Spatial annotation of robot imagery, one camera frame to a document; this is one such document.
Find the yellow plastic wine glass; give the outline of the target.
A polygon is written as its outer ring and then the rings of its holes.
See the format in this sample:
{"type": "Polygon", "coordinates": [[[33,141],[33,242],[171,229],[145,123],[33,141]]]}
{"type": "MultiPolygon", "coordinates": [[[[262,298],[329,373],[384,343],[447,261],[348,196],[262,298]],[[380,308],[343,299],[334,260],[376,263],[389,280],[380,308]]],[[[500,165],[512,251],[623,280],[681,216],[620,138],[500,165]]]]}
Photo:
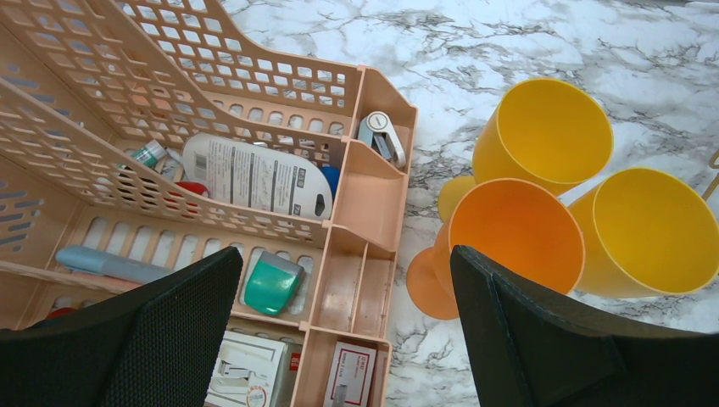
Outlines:
{"type": "Polygon", "coordinates": [[[472,187],[499,178],[533,182],[555,196],[598,175],[614,149],[610,120],[586,92],[535,78],[513,86],[480,132],[471,175],[448,181],[438,195],[447,221],[472,187]]]}

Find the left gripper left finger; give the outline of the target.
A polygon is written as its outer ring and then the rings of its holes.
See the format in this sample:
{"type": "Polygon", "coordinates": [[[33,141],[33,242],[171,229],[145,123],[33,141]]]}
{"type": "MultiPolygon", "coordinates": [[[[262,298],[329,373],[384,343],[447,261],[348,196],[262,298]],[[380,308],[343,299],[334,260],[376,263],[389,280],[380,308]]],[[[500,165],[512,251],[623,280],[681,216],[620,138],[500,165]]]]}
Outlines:
{"type": "Polygon", "coordinates": [[[242,266],[224,248],[85,309],[2,330],[2,405],[203,405],[242,266]]]}

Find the orange plastic wine glass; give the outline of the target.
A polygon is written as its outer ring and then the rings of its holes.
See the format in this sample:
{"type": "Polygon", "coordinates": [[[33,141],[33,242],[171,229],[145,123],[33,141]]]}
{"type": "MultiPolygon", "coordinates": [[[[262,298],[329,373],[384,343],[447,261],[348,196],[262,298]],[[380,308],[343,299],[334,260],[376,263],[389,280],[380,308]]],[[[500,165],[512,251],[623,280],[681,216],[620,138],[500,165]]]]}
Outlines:
{"type": "Polygon", "coordinates": [[[532,282],[568,294],[579,283],[586,249],[575,217],[552,193],[516,178],[472,187],[445,185],[438,199],[449,212],[433,245],[419,252],[407,271],[414,305],[439,320],[458,318],[458,278],[450,270],[456,246],[481,254],[532,282]]]}

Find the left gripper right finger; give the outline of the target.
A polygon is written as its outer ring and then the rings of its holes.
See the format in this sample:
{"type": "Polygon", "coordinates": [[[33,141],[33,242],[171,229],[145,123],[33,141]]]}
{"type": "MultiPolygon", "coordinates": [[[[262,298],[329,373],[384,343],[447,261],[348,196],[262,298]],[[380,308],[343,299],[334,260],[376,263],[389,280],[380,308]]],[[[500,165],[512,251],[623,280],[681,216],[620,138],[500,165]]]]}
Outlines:
{"type": "Polygon", "coordinates": [[[468,246],[450,268],[481,405],[717,405],[715,333],[596,309],[468,246]]]}

